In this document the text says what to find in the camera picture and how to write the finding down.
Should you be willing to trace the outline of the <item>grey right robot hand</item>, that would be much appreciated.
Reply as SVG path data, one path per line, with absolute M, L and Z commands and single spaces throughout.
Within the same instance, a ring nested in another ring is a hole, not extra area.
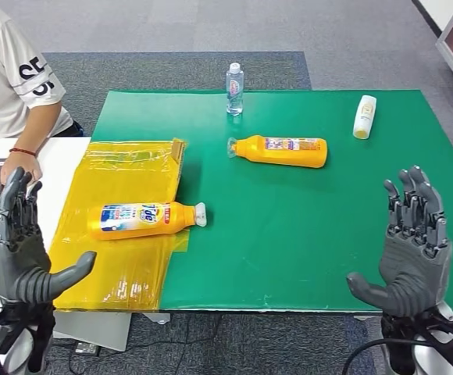
M 444 301 L 453 244 L 442 197 L 420 166 L 400 170 L 402 193 L 385 180 L 388 224 L 379 272 L 384 285 L 358 272 L 346 276 L 356 298 L 397 317 L 412 317 Z

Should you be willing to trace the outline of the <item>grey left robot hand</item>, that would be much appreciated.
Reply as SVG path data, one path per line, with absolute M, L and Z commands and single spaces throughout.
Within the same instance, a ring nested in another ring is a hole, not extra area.
M 83 252 L 75 264 L 53 273 L 38 221 L 38 181 L 18 167 L 0 197 L 0 297 L 5 302 L 52 302 L 90 274 L 97 254 Z

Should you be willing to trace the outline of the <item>person's left hand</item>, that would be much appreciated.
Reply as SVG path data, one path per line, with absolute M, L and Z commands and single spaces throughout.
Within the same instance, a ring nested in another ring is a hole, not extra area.
M 36 156 L 22 152 L 11 152 L 1 168 L 0 181 L 5 185 L 7 178 L 18 167 L 22 167 L 25 172 L 32 175 L 32 182 L 40 180 L 42 176 L 42 169 Z

